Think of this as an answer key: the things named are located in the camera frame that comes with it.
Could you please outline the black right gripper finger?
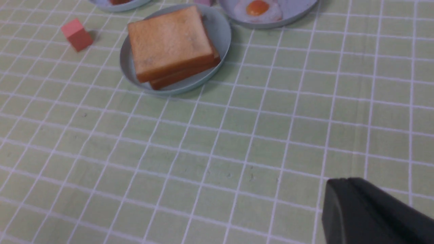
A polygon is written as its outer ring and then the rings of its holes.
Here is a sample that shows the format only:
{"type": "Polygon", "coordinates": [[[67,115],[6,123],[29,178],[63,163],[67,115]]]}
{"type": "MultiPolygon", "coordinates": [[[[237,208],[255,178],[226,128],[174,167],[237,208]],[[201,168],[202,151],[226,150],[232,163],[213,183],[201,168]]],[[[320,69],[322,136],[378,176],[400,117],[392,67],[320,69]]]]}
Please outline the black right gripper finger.
{"type": "Polygon", "coordinates": [[[432,244],[434,221],[365,179],[329,179],[321,217],[327,244],[432,244]]]}

